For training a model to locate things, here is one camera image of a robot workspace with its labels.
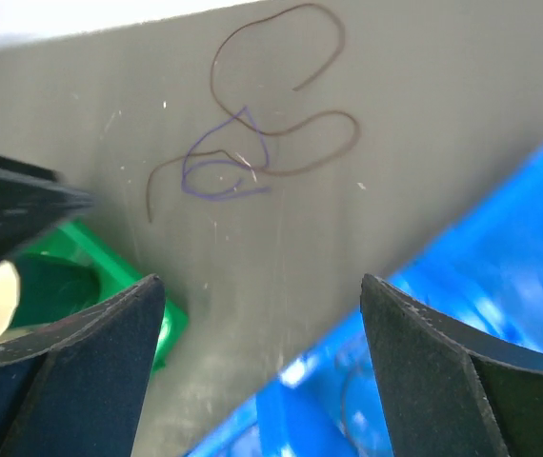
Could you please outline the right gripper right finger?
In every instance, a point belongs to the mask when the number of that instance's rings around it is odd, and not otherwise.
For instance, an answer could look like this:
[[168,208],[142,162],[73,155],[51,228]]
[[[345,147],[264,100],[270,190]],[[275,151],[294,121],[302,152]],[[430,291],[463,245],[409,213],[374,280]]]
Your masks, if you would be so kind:
[[543,456],[543,353],[372,275],[360,309],[396,456]]

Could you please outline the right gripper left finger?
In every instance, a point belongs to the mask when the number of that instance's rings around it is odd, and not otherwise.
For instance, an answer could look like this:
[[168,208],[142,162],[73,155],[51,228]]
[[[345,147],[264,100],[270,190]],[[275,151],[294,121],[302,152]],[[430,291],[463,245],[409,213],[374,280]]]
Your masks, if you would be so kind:
[[165,311],[150,275],[0,344],[0,456],[129,456]]

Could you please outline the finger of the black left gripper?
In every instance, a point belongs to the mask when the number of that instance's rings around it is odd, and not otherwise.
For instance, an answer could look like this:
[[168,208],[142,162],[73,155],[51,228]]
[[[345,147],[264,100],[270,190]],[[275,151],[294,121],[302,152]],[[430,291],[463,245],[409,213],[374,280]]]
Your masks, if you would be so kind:
[[0,262],[93,206],[57,172],[0,155]]

